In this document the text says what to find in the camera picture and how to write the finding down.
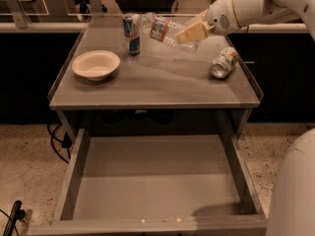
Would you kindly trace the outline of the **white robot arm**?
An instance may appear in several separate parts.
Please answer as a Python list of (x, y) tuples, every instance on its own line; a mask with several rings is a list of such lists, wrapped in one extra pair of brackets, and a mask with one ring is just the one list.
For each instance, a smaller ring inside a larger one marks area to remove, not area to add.
[[(176, 39), (195, 42), (253, 24), (299, 18), (315, 38), (315, 0), (217, 0), (185, 24)], [(266, 236), (315, 236), (315, 129), (288, 149), (279, 168)]]

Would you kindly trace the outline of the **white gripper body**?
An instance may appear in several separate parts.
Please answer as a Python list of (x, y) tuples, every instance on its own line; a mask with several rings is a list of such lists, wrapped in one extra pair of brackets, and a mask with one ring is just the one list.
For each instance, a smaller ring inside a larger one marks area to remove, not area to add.
[(210, 5), (206, 20), (211, 32), (217, 35), (227, 35), (237, 31), (237, 20), (234, 16), (233, 0), (216, 0)]

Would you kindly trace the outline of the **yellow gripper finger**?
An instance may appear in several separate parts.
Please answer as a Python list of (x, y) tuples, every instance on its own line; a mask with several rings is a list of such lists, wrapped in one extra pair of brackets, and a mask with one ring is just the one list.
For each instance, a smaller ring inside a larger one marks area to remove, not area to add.
[(211, 27), (207, 22), (197, 22), (179, 31), (175, 37), (180, 44), (197, 42), (208, 37)]
[(208, 10), (204, 10), (200, 14), (196, 15), (194, 18), (190, 19), (185, 23), (186, 26), (191, 26), (199, 22), (203, 22), (206, 19)]

